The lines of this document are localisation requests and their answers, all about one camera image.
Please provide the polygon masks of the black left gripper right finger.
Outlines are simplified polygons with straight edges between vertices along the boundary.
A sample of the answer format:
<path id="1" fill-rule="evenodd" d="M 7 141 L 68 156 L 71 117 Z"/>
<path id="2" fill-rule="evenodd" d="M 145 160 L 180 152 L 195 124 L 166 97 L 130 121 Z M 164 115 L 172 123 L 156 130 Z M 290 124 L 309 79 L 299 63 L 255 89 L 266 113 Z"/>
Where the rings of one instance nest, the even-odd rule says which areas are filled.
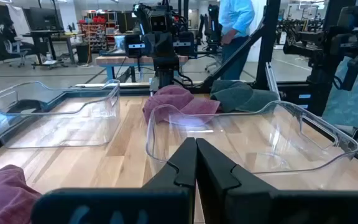
<path id="1" fill-rule="evenodd" d="M 208 141 L 196 143 L 207 223 L 358 223 L 358 191 L 280 189 Z"/>

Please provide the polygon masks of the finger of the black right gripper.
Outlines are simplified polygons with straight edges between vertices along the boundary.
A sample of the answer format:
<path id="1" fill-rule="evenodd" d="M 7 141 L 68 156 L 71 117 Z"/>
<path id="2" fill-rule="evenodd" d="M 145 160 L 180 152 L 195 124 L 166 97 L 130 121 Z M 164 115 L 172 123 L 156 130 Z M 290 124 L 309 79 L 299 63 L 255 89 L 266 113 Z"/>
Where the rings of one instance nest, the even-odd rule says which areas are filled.
<path id="1" fill-rule="evenodd" d="M 156 50 L 156 43 L 158 42 L 158 34 L 156 33 L 149 33 L 144 35 L 144 55 L 148 57 L 156 57 L 157 50 Z"/>
<path id="2" fill-rule="evenodd" d="M 171 33 L 160 34 L 158 41 L 158 56 L 159 57 L 171 57 L 174 56 L 175 51 L 173 48 L 173 39 Z"/>

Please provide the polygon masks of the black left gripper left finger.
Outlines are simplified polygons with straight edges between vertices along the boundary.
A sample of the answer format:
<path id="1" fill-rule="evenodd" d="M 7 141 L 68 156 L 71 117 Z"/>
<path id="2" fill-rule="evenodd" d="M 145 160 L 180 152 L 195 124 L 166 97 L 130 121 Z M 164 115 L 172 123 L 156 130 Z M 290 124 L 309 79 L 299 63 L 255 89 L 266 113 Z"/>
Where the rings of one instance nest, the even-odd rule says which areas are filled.
<path id="1" fill-rule="evenodd" d="M 62 188 L 35 203 L 32 223 L 193 223 L 197 145 L 186 139 L 141 188 Z"/>

